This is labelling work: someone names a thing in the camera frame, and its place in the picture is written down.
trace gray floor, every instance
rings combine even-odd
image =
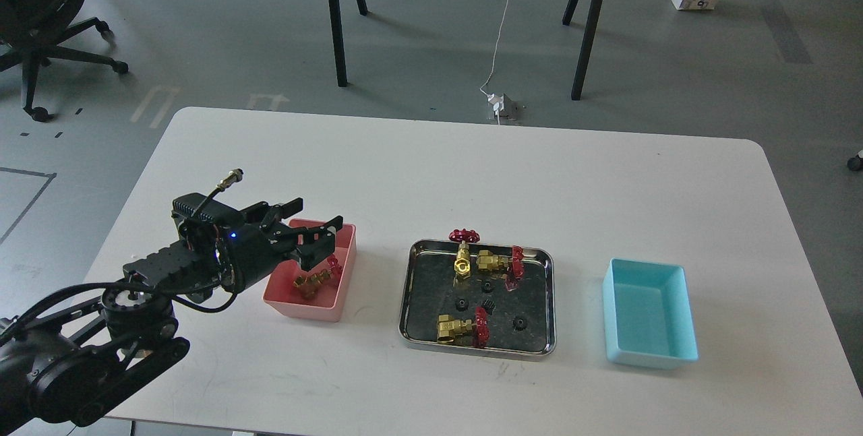
[[[367,2],[363,17],[342,0],[347,88],[336,87],[326,0],[87,0],[81,15],[106,20],[115,37],[92,31],[68,45],[131,72],[55,61],[36,93],[59,113],[47,125],[19,110],[18,70],[0,74],[0,315],[84,278],[178,108],[486,122],[478,88],[506,0]],[[521,125],[758,142],[863,387],[863,175],[845,168],[863,148],[860,0],[723,0],[712,12],[605,0],[580,102],[569,93],[588,2],[569,28],[565,3],[510,0],[488,91],[524,106]],[[289,138],[261,131],[284,142],[286,158]],[[74,434],[128,426],[100,421]],[[34,421],[22,434],[70,428]],[[148,432],[225,433],[146,424],[138,433]]]

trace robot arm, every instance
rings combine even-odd
[[[302,211],[302,199],[275,206],[258,202],[241,211],[212,199],[241,178],[237,169],[206,197],[189,193],[175,199],[172,217],[179,240],[123,266],[118,282],[70,286],[16,319],[0,319],[0,435],[34,417],[81,427],[95,423],[188,353],[188,340],[175,337],[173,302],[219,312],[280,262],[293,259],[302,270],[311,270],[335,251],[341,217],[315,228],[281,224]],[[228,301],[215,308],[198,306],[215,288],[230,292]],[[39,317],[94,289],[104,291]],[[94,314],[74,334],[61,333],[66,323]],[[85,345],[104,329],[111,341]]]

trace pink bin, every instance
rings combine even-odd
[[[321,224],[323,222],[302,218],[293,218],[287,223],[289,227],[317,227]],[[284,316],[339,321],[342,309],[345,308],[354,257],[357,255],[357,227],[354,224],[344,224],[342,230],[336,233],[335,254],[343,268],[342,277],[337,284],[326,283],[318,289],[314,298],[305,300],[299,290],[294,288],[293,280],[300,274],[307,273],[300,270],[296,261],[285,261],[278,264],[269,276],[267,289],[264,290],[264,302]],[[317,273],[324,268],[329,268],[326,261],[312,268],[311,273]]]

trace light blue plastic container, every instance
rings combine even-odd
[[[608,360],[656,369],[698,360],[684,268],[613,258],[602,306]]]

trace stainless steel tray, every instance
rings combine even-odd
[[[472,266],[475,266],[481,249],[507,257],[512,254],[512,246],[471,243],[469,248]],[[542,249],[524,248],[524,277],[518,288],[506,291],[503,279],[484,276],[475,270],[466,286],[454,288],[452,265],[457,249],[456,242],[431,239],[423,239],[411,247],[398,323],[401,336],[416,348],[429,350],[505,357],[551,353],[555,345],[554,282],[552,258],[548,253]],[[492,283],[491,292],[483,291],[486,280]],[[468,301],[468,308],[464,311],[456,309],[459,298]],[[468,319],[486,300],[496,304],[494,312],[488,315],[490,336],[486,348],[475,348],[465,341],[462,344],[438,344],[439,315]],[[526,322],[523,330],[515,329],[516,317]]]

